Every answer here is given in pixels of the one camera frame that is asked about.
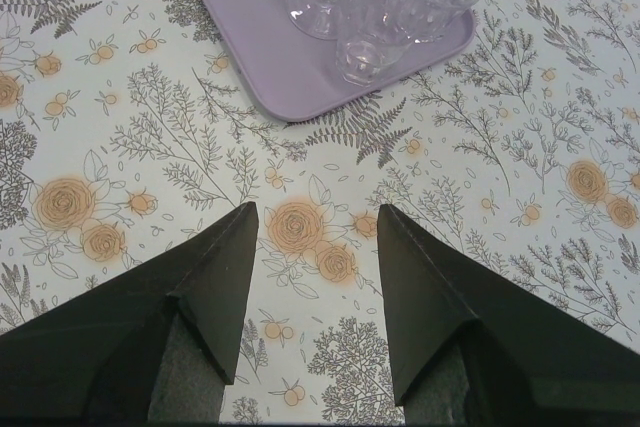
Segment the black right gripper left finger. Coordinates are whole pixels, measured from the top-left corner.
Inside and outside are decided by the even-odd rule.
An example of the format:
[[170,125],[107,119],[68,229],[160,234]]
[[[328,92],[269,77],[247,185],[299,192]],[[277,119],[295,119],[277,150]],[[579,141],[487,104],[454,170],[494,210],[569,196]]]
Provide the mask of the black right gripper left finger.
[[1,337],[5,426],[214,426],[235,379],[258,214],[192,239]]

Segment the floral patterned table mat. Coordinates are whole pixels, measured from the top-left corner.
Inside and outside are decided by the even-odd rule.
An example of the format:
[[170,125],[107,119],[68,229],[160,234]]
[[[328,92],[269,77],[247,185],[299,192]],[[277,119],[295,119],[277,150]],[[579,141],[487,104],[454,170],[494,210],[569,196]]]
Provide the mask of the floral patterned table mat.
[[639,346],[639,0],[481,0],[470,45],[268,117],[201,0],[1,0],[1,328],[260,215],[226,422],[399,424],[377,213]]

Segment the lilac rectangular plastic tray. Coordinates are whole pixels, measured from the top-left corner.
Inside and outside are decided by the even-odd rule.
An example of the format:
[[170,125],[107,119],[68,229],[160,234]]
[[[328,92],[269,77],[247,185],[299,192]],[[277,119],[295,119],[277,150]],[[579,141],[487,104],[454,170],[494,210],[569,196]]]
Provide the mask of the lilac rectangular plastic tray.
[[202,0],[234,68],[269,115],[301,122],[443,62],[473,40],[475,17],[455,19],[439,41],[417,44],[370,86],[346,82],[335,65],[336,45],[302,33],[288,19],[285,0]]

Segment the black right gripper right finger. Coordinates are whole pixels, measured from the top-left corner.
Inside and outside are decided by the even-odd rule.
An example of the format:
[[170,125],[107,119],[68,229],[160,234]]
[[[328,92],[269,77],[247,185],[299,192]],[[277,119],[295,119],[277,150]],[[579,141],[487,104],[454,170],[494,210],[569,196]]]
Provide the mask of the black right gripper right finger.
[[410,426],[635,426],[639,357],[429,234],[377,221],[395,403]]

